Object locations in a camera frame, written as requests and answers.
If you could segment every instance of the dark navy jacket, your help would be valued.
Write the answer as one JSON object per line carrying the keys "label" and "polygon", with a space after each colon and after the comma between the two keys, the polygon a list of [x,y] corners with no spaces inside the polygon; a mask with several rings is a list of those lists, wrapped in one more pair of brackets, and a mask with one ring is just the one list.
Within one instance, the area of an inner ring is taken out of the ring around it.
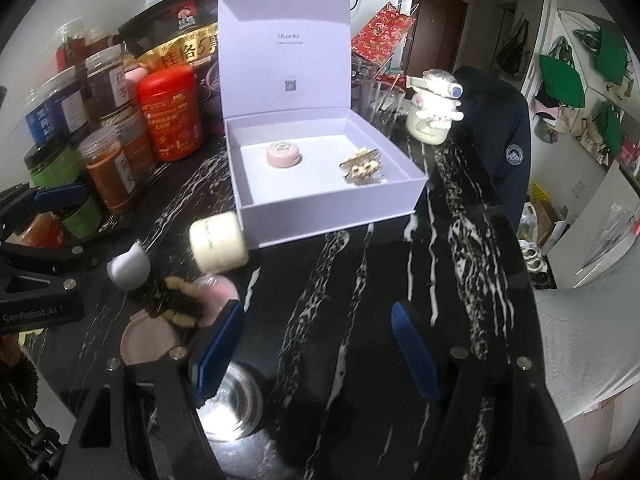
{"label": "dark navy jacket", "polygon": [[476,152],[516,232],[531,169],[527,101],[513,86],[477,68],[461,66],[454,76],[463,87],[462,126],[472,133]]}

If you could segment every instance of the round jacket patch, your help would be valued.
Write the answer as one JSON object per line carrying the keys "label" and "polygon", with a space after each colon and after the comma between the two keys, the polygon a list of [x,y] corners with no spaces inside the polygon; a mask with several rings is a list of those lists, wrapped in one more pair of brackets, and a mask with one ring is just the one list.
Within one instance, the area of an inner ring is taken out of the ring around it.
{"label": "round jacket patch", "polygon": [[507,162],[512,166],[517,166],[524,159],[522,148],[517,144],[510,144],[507,146],[507,150],[504,152],[504,155],[507,158]]}

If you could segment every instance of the green bag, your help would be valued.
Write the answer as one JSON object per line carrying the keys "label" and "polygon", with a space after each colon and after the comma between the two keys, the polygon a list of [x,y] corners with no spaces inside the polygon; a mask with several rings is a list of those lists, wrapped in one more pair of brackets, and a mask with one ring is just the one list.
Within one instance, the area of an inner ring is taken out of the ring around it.
{"label": "green bag", "polygon": [[546,94],[573,108],[584,108],[582,81],[575,69],[571,46],[566,38],[560,37],[549,56],[538,57]]}
{"label": "green bag", "polygon": [[611,101],[604,101],[600,113],[596,117],[596,126],[602,140],[613,155],[622,149],[622,129],[620,128],[619,108]]}
{"label": "green bag", "polygon": [[600,26],[602,41],[594,68],[607,80],[622,85],[626,72],[625,37],[615,23],[603,22]]}

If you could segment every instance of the red jar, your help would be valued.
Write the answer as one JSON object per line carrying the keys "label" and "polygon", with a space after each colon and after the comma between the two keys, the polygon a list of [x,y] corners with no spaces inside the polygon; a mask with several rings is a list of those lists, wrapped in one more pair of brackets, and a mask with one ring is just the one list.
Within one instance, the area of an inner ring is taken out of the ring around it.
{"label": "red jar", "polygon": [[146,76],[138,86],[156,157],[164,162],[191,155],[202,145],[196,76],[186,65]]}

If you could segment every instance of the black food package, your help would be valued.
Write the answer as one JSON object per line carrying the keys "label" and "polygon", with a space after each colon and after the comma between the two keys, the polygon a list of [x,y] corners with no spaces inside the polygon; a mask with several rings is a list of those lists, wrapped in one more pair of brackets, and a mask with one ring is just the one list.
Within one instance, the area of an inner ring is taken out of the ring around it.
{"label": "black food package", "polygon": [[157,72],[187,64],[196,73],[205,131],[222,133],[218,0],[163,0],[118,28],[140,66]]}

